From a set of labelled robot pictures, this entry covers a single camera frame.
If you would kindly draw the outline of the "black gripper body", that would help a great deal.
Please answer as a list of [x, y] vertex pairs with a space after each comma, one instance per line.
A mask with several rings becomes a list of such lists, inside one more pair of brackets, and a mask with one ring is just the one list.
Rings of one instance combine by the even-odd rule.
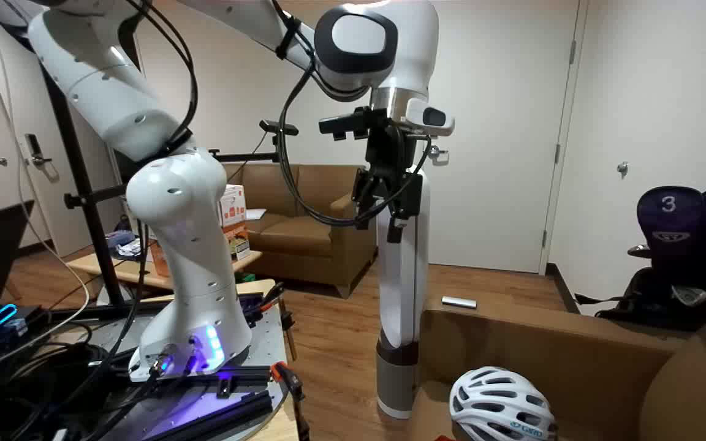
[[383, 211], [386, 241], [400, 242], [407, 222], [418, 213], [421, 178], [412, 171], [416, 140], [385, 110], [362, 110], [367, 170], [356, 178], [352, 202], [358, 219], [367, 222]]

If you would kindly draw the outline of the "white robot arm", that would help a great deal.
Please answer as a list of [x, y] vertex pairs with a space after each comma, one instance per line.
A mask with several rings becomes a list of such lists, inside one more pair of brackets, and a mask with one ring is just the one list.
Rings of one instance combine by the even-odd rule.
[[[345, 4], [303, 24], [277, 0], [182, 0], [294, 64], [332, 102], [367, 108], [329, 133], [428, 140], [448, 119], [428, 106], [439, 15], [428, 0]], [[129, 378], [214, 375], [252, 344], [217, 225], [225, 171], [172, 119], [123, 49], [123, 28], [150, 0], [0, 0], [0, 28], [20, 37], [96, 135], [138, 165], [128, 209], [160, 241], [174, 299], [142, 331]]]

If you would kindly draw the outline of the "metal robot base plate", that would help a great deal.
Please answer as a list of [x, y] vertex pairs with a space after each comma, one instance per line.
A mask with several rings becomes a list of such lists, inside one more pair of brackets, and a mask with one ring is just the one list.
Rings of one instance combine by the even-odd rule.
[[255, 325], [243, 366], [156, 383], [123, 403], [124, 416], [100, 441], [298, 441], [292, 399], [270, 372], [287, 362], [283, 325], [271, 306]]

